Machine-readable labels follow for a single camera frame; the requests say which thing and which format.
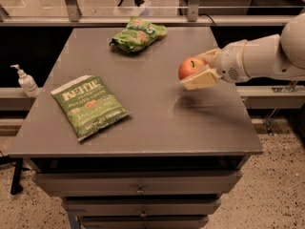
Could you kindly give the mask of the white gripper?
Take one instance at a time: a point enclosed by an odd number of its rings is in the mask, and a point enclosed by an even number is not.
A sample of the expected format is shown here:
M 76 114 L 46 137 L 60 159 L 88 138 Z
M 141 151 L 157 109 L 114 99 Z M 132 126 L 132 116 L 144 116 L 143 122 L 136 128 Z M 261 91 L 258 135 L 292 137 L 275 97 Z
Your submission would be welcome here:
M 180 81 L 186 90 L 210 88 L 218 83 L 220 74 L 228 83 L 247 82 L 250 77 L 246 74 L 243 63 L 243 51 L 247 40 L 240 40 L 225 46 L 223 49 L 212 49 L 197 56 L 208 65 Z

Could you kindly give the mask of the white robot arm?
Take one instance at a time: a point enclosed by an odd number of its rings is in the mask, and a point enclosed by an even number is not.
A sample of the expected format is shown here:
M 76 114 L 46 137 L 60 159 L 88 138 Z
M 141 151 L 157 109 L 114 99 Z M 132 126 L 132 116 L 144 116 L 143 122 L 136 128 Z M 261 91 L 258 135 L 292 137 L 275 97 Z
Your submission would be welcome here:
M 209 88 L 223 80 L 253 78 L 302 81 L 305 78 L 305 14 L 286 24 L 282 33 L 240 40 L 182 61 L 180 83 L 187 90 Z

